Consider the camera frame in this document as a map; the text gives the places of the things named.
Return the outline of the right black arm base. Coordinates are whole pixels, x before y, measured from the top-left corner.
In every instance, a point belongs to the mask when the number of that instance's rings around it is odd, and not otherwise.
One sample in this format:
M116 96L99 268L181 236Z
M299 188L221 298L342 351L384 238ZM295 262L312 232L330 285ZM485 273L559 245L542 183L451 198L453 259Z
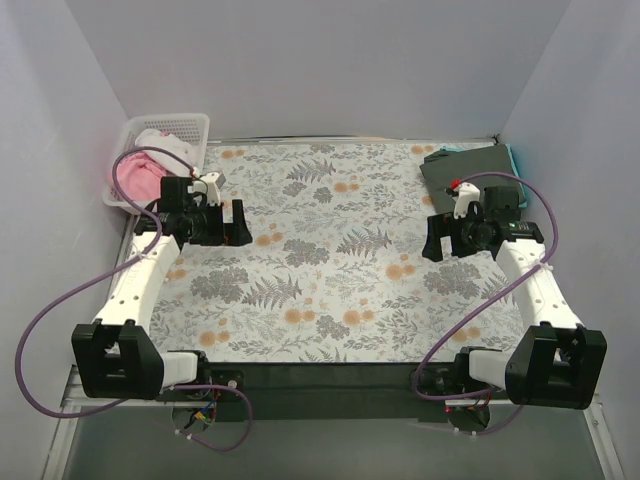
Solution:
M498 391L495 386L472 379L459 372L453 362L428 363L414 373L416 391L430 401L485 398Z

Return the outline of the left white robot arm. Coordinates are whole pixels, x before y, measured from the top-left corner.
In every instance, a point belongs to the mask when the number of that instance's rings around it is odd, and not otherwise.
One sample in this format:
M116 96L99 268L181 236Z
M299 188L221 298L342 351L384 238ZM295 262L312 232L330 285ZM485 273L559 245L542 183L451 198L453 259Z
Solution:
M71 343L90 398L154 400L165 388L203 383L206 356L196 350L161 353L149 337L156 300L171 266L187 245L240 247L252 236L240 200L223 218L224 176L165 177L152 217L140 216L130 246L132 266L90 324L78 325Z

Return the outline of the white t shirt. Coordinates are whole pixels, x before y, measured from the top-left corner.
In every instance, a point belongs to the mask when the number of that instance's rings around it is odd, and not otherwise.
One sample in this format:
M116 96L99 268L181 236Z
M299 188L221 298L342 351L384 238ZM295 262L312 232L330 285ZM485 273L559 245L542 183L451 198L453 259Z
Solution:
M136 138L135 146L157 147L179 157L184 164L168 154L155 150L145 151L145 154L154 162L176 176L187 177L190 175L190 169L197 166L198 148L170 133L161 132L157 129L146 129Z

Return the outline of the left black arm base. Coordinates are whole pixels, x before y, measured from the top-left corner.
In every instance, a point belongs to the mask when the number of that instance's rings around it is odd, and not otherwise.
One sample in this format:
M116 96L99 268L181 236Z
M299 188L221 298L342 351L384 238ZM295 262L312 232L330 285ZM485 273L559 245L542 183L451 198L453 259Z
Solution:
M164 388L156 397L156 401L206 403L214 398L223 402L239 401L236 394L227 390L212 390L210 385L242 390L244 377L244 372L237 369L208 369L191 383Z

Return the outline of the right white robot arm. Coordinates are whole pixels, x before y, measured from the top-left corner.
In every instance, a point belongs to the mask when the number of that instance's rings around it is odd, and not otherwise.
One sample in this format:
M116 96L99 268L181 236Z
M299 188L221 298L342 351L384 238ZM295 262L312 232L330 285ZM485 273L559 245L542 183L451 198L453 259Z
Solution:
M465 347L441 375L422 374L418 386L433 384L443 395L465 397L489 388L503 390L516 405L586 409L598 383L607 343L586 328L566 302L546 262L539 227L521 218L519 193L509 186L479 190L455 182L448 193L453 211L429 217L424 258L443 258L441 241L464 258L482 251L512 285L525 332L515 350Z

